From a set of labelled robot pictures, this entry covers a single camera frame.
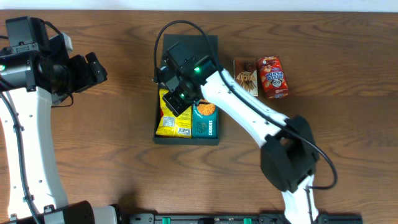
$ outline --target red snack package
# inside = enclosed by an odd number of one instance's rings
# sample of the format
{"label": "red snack package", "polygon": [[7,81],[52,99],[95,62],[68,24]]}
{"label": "red snack package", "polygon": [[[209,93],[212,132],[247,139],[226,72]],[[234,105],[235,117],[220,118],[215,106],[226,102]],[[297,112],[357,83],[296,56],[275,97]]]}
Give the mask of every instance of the red snack package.
{"label": "red snack package", "polygon": [[289,94],[286,78],[278,56],[264,57],[257,61],[262,87],[268,99],[281,98]]}

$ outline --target green clip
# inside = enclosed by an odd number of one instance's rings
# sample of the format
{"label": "green clip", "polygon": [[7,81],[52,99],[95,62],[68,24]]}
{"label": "green clip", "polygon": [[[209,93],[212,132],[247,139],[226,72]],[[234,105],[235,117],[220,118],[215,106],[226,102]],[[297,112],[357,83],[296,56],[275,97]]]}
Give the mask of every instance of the green clip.
{"label": "green clip", "polygon": [[171,218],[163,218],[162,219],[162,224],[171,224],[172,220]]}
{"label": "green clip", "polygon": [[251,224],[251,218],[244,218],[243,224]]}

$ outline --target snack package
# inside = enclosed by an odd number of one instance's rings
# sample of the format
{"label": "snack package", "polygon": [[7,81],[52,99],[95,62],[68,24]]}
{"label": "snack package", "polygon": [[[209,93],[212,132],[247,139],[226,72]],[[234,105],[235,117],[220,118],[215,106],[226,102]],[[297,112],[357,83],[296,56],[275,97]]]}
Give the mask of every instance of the snack package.
{"label": "snack package", "polygon": [[167,137],[192,137],[192,106],[185,110],[180,116],[175,117],[173,113],[167,108],[163,96],[168,93],[168,90],[159,90],[161,119],[156,134]]}
{"label": "snack package", "polygon": [[234,78],[252,96],[259,96],[256,58],[236,58],[234,60]]}
{"label": "snack package", "polygon": [[217,138],[217,107],[207,100],[193,105],[192,137]]}
{"label": "snack package", "polygon": [[257,69],[268,99],[281,98],[289,94],[278,56],[260,58],[257,61]]}

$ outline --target wood surface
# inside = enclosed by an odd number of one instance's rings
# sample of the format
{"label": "wood surface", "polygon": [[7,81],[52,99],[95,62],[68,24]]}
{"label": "wood surface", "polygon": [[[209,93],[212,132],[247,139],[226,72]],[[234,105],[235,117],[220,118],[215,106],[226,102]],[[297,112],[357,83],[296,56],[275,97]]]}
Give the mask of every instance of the wood surface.
{"label": "wood surface", "polygon": [[[284,209],[280,192],[259,168],[256,143],[227,114],[220,114],[219,146],[152,142],[154,42],[166,23],[187,19],[218,35],[221,63],[230,71],[234,57],[280,56],[290,96],[267,101],[259,87],[259,99],[306,118],[334,161],[337,187],[315,192],[321,211],[398,223],[398,14],[1,11],[0,34],[6,35],[6,19],[24,15],[52,22],[72,38],[73,55],[93,51],[108,71],[108,81],[75,94],[72,107],[52,110],[58,171],[71,203],[119,203],[128,212],[159,213]],[[197,32],[179,25],[166,33]],[[4,138],[0,179],[5,221],[10,186]],[[315,180],[331,181],[323,160]]]}

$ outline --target teal snack box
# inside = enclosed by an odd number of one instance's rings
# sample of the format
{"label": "teal snack box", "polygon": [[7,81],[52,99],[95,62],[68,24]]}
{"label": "teal snack box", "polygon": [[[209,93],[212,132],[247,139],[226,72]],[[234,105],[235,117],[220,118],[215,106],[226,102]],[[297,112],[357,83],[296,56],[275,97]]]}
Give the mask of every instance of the teal snack box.
{"label": "teal snack box", "polygon": [[198,105],[193,105],[192,138],[217,138],[217,112],[214,104],[199,102]]}

